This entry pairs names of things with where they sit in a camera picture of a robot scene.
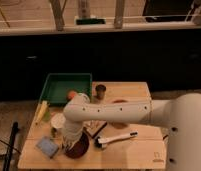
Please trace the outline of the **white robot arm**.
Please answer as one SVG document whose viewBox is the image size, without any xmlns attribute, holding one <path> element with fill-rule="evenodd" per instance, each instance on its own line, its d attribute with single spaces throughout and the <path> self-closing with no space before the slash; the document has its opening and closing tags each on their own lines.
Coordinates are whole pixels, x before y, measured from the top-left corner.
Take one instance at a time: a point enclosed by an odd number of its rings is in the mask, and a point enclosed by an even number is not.
<svg viewBox="0 0 201 171">
<path fill-rule="evenodd" d="M 149 124 L 168 129 L 166 171 L 201 171 L 201 94 L 173 100 L 141 100 L 94 104 L 78 93 L 63 109 L 63 145 L 71 149 L 80 140 L 83 123 L 90 120 Z"/>
</svg>

